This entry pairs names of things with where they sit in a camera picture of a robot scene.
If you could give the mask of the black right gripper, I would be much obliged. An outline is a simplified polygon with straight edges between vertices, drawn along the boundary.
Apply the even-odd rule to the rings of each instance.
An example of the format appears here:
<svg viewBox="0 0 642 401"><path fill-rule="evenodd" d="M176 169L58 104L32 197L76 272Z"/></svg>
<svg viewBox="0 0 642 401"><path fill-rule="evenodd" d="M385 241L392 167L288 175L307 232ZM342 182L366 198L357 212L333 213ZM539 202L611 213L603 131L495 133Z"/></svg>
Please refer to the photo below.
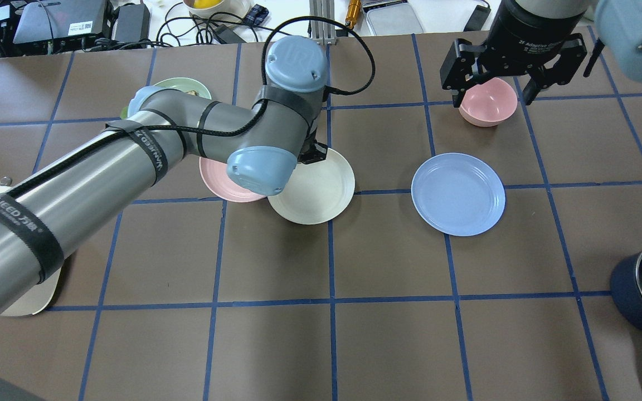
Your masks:
<svg viewBox="0 0 642 401"><path fill-rule="evenodd" d="M528 75L526 106L543 89L568 84L588 53L574 31L587 8L586 1L502 1L484 41L457 38L439 69L453 107L461 107L472 86L495 77Z"/></svg>

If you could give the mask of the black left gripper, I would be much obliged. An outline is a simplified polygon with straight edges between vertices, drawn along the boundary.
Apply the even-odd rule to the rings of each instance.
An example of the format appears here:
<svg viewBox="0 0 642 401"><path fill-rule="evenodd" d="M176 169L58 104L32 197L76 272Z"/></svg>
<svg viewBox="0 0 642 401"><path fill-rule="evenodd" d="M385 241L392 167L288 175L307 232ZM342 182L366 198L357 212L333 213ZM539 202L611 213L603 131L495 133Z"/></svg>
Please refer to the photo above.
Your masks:
<svg viewBox="0 0 642 401"><path fill-rule="evenodd" d="M328 156L328 145L318 141L317 132L317 129L313 129L306 136L298 155L298 163L309 165L326 160Z"/></svg>

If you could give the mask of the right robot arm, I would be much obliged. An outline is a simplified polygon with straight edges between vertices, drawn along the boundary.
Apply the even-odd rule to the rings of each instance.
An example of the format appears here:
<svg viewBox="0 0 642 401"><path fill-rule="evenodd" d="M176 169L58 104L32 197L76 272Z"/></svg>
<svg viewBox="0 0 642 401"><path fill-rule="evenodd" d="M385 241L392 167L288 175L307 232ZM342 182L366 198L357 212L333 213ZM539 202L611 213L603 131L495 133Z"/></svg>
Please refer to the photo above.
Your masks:
<svg viewBox="0 0 642 401"><path fill-rule="evenodd" d="M588 53L574 28L594 9L597 39ZM482 44L456 39L439 70L441 86L462 105L469 89L496 77L529 76L525 104L573 79L586 56L592 66L608 47L622 73L642 83L642 1L502 1Z"/></svg>

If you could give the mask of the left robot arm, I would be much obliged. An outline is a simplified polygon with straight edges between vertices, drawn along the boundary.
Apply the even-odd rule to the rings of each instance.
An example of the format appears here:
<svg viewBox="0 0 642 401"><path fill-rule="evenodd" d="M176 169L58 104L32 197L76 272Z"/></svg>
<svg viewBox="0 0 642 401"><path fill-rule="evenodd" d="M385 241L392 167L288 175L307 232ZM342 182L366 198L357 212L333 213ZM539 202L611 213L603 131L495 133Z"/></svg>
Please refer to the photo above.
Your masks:
<svg viewBox="0 0 642 401"><path fill-rule="evenodd" d="M147 86L128 117L0 193L0 314L189 155L226 165L232 182L273 197L298 163L325 158L314 139L328 61L301 36L266 44L252 109Z"/></svg>

